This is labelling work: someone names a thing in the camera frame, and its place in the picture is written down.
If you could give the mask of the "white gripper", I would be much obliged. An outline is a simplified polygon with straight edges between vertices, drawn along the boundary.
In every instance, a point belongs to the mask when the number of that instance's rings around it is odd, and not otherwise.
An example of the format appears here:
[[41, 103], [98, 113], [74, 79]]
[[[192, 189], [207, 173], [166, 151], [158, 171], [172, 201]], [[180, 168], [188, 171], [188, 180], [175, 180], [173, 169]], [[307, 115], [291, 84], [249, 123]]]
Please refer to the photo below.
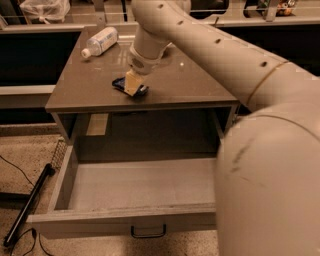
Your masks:
[[144, 81], [143, 75], [150, 74], [159, 64], [161, 58], [162, 52], [160, 51], [156, 51], [155, 57], [145, 56], [141, 55], [134, 45], [131, 45], [128, 56], [128, 65], [131, 69], [125, 75], [124, 91], [128, 95], [134, 96]]

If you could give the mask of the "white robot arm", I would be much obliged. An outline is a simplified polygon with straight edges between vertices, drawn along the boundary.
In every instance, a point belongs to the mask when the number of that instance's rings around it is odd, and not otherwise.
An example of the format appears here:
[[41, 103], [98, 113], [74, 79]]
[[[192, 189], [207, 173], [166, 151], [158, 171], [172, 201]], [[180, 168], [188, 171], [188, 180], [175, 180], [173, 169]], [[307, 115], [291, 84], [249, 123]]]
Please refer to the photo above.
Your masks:
[[214, 169], [220, 256], [320, 256], [320, 82], [190, 17], [190, 0], [132, 0], [139, 70], [173, 43], [250, 110]]

